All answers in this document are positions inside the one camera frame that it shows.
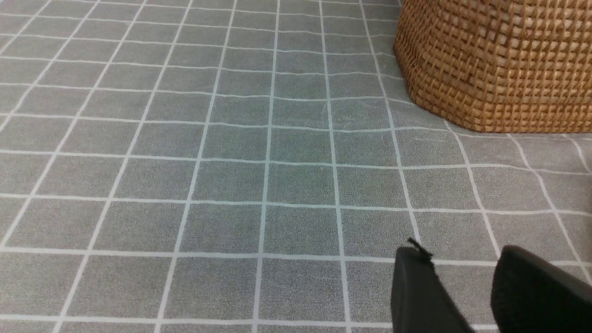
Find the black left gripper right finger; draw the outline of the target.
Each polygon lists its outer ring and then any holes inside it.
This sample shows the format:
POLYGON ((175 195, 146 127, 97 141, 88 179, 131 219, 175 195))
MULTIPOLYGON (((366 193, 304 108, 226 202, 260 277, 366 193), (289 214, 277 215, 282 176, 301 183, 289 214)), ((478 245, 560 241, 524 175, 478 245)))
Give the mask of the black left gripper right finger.
POLYGON ((590 285, 516 245, 501 251, 490 304, 501 333, 592 330, 590 285))

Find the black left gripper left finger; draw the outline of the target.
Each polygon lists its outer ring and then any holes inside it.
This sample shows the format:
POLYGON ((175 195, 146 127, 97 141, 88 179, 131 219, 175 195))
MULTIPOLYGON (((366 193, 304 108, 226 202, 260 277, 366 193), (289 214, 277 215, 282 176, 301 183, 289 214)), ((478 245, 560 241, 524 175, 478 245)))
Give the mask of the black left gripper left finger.
POLYGON ((395 254, 391 291, 394 333, 473 333, 435 271, 432 253, 413 238, 395 254))

